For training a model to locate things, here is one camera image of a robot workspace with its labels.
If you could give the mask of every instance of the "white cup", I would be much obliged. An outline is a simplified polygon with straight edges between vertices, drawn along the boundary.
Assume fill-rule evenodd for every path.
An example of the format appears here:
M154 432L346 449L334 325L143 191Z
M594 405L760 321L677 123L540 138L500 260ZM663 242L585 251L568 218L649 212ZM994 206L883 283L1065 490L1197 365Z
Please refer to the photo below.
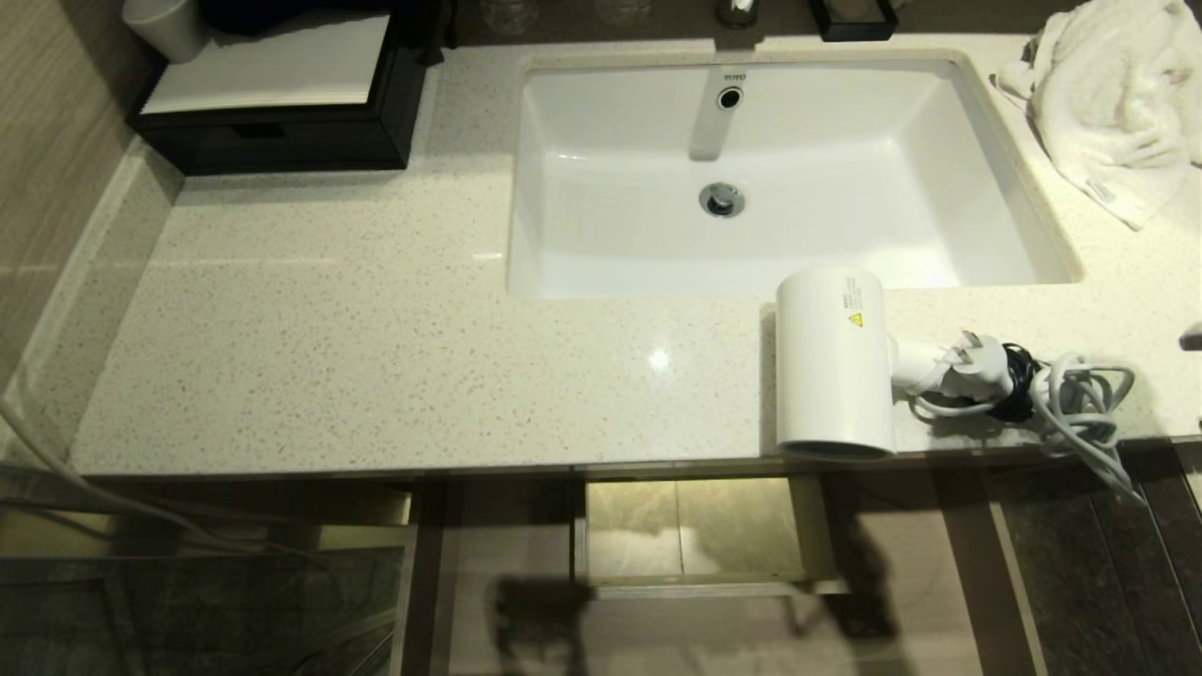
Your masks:
M192 60L209 42L197 0L125 0L121 20L173 64Z

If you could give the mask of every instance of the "black box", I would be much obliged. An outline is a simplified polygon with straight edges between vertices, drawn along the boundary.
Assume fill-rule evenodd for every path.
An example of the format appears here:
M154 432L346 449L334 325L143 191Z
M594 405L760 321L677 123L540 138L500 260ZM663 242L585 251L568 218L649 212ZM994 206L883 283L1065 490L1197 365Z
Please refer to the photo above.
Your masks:
M826 0L810 0L810 10L819 22L823 42L883 42L893 37L898 26L893 6L889 0L876 0L876 7L881 12L879 22L840 22L831 16Z
M389 17L365 103L141 114L163 65L126 121L186 176L405 168L426 79L413 18Z

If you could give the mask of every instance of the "towel tag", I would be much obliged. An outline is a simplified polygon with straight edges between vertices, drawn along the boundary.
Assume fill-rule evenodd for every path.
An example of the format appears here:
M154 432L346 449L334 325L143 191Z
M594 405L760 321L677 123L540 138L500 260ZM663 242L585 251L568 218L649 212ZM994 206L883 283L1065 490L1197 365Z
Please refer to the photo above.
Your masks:
M1094 191L1094 196L1101 200L1103 203L1109 204L1114 201L1114 194L1111 192L1105 184L1094 180L1093 178L1085 179L1085 185Z

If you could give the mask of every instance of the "sink drain stopper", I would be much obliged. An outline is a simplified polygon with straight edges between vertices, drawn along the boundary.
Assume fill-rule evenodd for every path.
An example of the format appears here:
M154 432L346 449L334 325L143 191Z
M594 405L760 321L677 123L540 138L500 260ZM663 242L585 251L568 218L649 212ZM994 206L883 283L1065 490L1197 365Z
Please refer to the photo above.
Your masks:
M743 192L730 183L710 183L701 189L697 200L701 202L701 208L719 218L737 217L743 213L748 203Z

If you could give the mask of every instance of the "white towel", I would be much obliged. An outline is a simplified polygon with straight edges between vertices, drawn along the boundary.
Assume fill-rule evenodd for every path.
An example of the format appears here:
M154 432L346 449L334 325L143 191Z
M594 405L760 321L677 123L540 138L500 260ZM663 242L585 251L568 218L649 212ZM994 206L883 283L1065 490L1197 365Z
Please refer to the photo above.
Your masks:
M998 87L1070 183L1135 230L1202 164L1202 30L1183 0L1053 14Z

